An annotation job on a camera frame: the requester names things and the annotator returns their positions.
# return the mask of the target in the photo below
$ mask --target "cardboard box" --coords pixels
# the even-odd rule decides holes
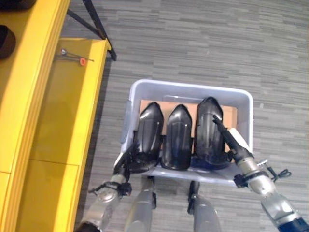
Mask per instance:
[[[141,100],[140,102],[140,114],[141,112],[148,106],[149,103],[153,101],[150,100]],[[175,107],[179,104],[183,104],[184,106],[187,107],[190,116],[192,118],[192,129],[191,129],[191,137],[194,137],[194,130],[195,130],[195,125],[197,121],[197,106],[198,104],[194,103],[181,103],[181,102],[168,102],[168,101],[155,101],[160,105],[161,111],[164,116],[164,125],[163,125],[163,131],[162,134],[166,134],[166,121],[169,118],[169,115],[172,113],[172,111],[175,109]],[[223,110],[223,124],[225,127],[228,129],[235,127],[237,125],[237,108],[232,107],[232,106],[221,106]],[[229,147],[225,145],[225,151],[229,151]]]

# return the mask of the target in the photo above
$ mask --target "black plastic guard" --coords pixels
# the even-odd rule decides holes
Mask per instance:
[[[224,140],[213,122],[213,115],[223,119],[223,111],[213,97],[205,98],[197,107],[197,123],[194,138],[194,153],[205,161],[208,169],[222,169],[229,165],[224,152]]]
[[[169,116],[161,165],[167,169],[186,170],[191,162],[192,119],[187,108],[180,104]]]
[[[164,117],[156,102],[150,103],[140,115],[138,129],[134,135],[137,151],[128,165],[131,173],[143,173],[158,163],[162,144]]]

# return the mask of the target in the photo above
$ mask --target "yellow shelf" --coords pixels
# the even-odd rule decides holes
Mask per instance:
[[[1,12],[16,36],[0,60],[0,172],[9,175],[0,199],[0,231],[13,232],[47,77],[70,0],[37,0],[26,11]]]
[[[44,95],[17,220],[17,232],[73,230],[102,80],[107,40],[60,39],[61,48],[93,59],[54,61]]]

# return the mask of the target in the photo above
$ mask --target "white plastic bin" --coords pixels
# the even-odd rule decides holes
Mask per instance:
[[[156,80],[136,81],[130,90],[126,105],[126,115],[121,136],[121,152],[125,152],[133,141],[133,131],[139,122],[141,100],[200,103],[205,97],[215,97],[220,105],[234,106],[238,110],[237,130],[252,149],[253,99],[242,89],[199,86],[184,83]],[[240,173],[236,165],[218,171],[189,168],[187,171],[163,169],[159,165],[145,173],[152,176],[189,179],[200,182],[218,183],[234,186],[234,175]]]

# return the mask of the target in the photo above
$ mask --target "metal robot arm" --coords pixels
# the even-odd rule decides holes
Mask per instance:
[[[112,213],[123,196],[131,194],[132,188],[128,183],[130,170],[127,163],[137,144],[132,146],[117,160],[110,181],[103,183],[90,192],[97,196],[96,201],[84,215],[76,232],[103,232],[109,224]]]
[[[216,116],[213,118],[231,149],[229,154],[242,171],[242,175],[236,175],[234,179],[237,187],[248,187],[261,197],[262,208],[280,232],[309,232],[308,224],[292,207],[291,203],[277,192],[274,182],[269,178],[267,172],[263,171],[261,165],[266,161],[258,165],[254,161],[253,155],[236,141],[220,119]]]

